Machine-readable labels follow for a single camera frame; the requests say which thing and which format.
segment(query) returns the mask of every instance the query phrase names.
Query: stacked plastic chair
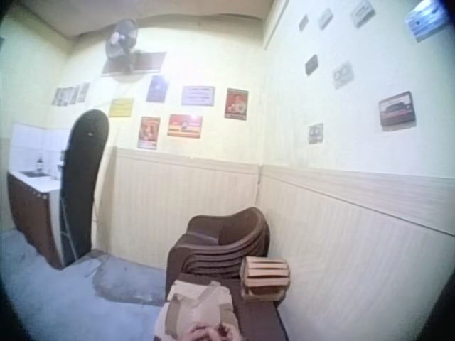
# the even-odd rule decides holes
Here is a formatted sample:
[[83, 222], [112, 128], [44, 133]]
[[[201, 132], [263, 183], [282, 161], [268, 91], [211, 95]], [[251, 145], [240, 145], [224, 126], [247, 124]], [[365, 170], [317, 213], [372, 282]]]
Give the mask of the stacked plastic chair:
[[270, 233], [264, 215], [250, 207], [234, 215], [199, 215], [168, 255], [166, 296], [180, 273], [239, 278], [246, 256], [267, 256]]

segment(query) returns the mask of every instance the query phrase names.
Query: white countertop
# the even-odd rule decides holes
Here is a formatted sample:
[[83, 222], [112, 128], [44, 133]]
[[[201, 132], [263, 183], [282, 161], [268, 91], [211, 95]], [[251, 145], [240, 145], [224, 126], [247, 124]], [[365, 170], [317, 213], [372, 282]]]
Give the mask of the white countertop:
[[43, 176], [41, 178], [29, 178], [27, 175], [24, 175], [17, 170], [10, 170], [9, 172], [15, 178], [35, 188], [38, 192], [49, 193], [60, 189], [60, 180], [52, 179], [50, 176]]

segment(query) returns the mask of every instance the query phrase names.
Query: wooden crate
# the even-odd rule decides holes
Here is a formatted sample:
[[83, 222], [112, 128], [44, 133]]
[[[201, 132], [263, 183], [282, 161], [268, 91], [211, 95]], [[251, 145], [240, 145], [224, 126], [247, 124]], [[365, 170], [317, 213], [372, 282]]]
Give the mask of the wooden crate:
[[279, 301], [290, 284], [283, 259], [246, 257], [240, 269], [242, 296], [246, 301]]

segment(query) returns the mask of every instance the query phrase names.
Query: concrete floor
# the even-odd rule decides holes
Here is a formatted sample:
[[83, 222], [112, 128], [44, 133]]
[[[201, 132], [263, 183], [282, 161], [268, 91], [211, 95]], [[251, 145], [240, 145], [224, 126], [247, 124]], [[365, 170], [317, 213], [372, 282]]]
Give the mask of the concrete floor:
[[95, 252], [59, 271], [20, 232], [2, 234], [3, 285], [33, 340], [153, 339], [164, 271], [109, 258]]

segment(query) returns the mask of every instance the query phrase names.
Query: person's hand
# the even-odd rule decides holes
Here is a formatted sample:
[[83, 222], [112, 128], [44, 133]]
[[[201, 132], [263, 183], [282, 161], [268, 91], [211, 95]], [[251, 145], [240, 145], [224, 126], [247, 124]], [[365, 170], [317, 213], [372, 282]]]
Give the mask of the person's hand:
[[203, 340], [204, 338], [212, 341], [221, 341], [216, 330], [207, 323], [192, 324], [178, 339], [178, 341], [196, 341], [199, 339]]
[[226, 339], [229, 341], [242, 341], [242, 336], [240, 335], [239, 331], [233, 325], [229, 323], [221, 323], [221, 325], [225, 328], [227, 333]]

